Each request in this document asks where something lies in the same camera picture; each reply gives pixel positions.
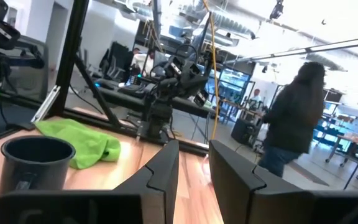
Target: green cloth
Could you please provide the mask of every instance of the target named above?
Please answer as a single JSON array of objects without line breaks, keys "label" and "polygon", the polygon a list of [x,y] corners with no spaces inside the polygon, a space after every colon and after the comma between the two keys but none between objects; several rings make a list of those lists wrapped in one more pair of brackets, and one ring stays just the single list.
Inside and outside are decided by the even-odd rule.
[{"label": "green cloth", "polygon": [[75,148],[75,156],[70,166],[85,169],[99,160],[115,162],[118,160],[121,144],[113,136],[95,131],[72,119],[39,121],[35,124],[46,135],[65,140]]}]

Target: floor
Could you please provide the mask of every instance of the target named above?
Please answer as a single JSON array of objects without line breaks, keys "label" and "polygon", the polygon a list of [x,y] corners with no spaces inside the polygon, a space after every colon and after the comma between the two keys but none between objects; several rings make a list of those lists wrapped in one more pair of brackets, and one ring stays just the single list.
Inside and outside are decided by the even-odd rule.
[{"label": "floor", "polygon": [[[51,78],[50,83],[54,83],[53,77]],[[77,73],[73,74],[71,84],[75,90],[82,90],[86,85],[85,81]],[[86,93],[80,93],[80,96],[100,109],[100,106],[92,97],[89,90]],[[76,106],[96,111],[92,106],[80,100],[71,91],[66,101],[66,107],[74,108]],[[125,118],[128,112],[128,109],[119,106],[112,108],[111,110],[119,118]],[[252,152],[248,147],[241,146],[230,136],[233,126],[234,123],[231,122],[228,124],[219,122],[216,127],[215,139],[221,141],[233,150],[237,149],[237,153],[246,159],[252,162],[257,162],[259,158],[256,153]],[[207,135],[209,138],[212,136],[214,120],[209,121],[207,133],[205,127],[206,119],[174,110],[173,129],[180,133],[182,137],[198,142],[204,142],[204,135]],[[297,161],[286,166],[283,178],[303,189],[342,190],[353,172],[356,163],[349,161],[345,167],[340,167],[339,165],[343,161],[343,157],[335,155],[331,159],[331,162],[327,164],[324,160],[329,155],[329,148],[324,145],[315,146],[315,144],[315,142],[312,144],[309,154],[302,155]],[[358,180],[353,178],[347,189],[358,190]]]}]

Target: black metal frame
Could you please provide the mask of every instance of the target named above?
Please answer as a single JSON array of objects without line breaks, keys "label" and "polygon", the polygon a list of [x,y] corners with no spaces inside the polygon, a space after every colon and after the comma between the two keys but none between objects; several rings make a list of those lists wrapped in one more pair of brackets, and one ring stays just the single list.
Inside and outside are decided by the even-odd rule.
[{"label": "black metal frame", "polygon": [[[121,125],[119,122],[117,124],[116,116],[110,112],[109,108],[103,107],[103,104],[106,105],[103,97],[99,94],[99,91],[93,85],[89,77],[86,77],[86,75],[84,78],[87,81],[88,85],[90,85],[89,87],[91,89],[96,90],[96,92],[94,91],[93,92],[96,95],[98,102],[102,105],[102,108],[105,110],[105,112],[106,111],[110,112],[110,114],[107,112],[107,116],[109,119],[108,120],[102,119],[96,116],[92,116],[90,114],[65,108],[68,88],[70,85],[71,74],[73,72],[74,64],[76,64],[77,67],[79,67],[79,70],[82,73],[84,72],[84,68],[82,66],[83,64],[82,62],[79,61],[79,58],[76,56],[76,52],[80,44],[80,35],[81,35],[86,11],[88,8],[88,2],[89,2],[88,0],[75,0],[73,3],[73,9],[71,10],[71,15],[70,15],[70,23],[68,25],[65,44],[63,47],[62,60],[60,62],[60,69],[56,79],[56,85],[60,86],[60,94],[56,99],[56,101],[54,102],[54,104],[52,105],[48,117],[60,116],[63,118],[75,119],[81,123],[85,123],[91,126],[96,126],[98,128],[102,128],[118,134],[124,134],[128,136],[136,137],[137,136],[136,130],[125,127],[124,125]],[[24,96],[12,96],[7,93],[1,93],[0,100],[8,101],[10,103],[14,103],[19,106],[23,106],[26,108],[33,108],[36,110],[42,104],[42,102],[37,100],[32,100]],[[3,138],[4,136],[7,136],[8,134],[13,134],[18,130],[19,129],[8,130],[5,133],[0,134],[0,139]],[[162,146],[167,143],[159,139],[151,139],[151,138],[142,138],[142,139]],[[181,151],[189,152],[197,156],[205,156],[208,153],[207,148],[203,146],[199,146],[197,144],[192,144],[186,141],[179,140],[179,145]]]}]

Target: black jacket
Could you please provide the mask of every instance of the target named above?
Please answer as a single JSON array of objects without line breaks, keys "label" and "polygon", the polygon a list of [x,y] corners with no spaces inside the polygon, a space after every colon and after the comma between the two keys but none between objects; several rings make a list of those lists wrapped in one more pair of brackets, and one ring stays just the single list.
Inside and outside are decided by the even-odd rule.
[{"label": "black jacket", "polygon": [[308,153],[313,140],[314,125],[305,122],[300,112],[294,110],[295,95],[302,94],[303,87],[298,89],[287,86],[277,96],[271,110],[263,117],[268,127],[265,144],[292,152]]}]

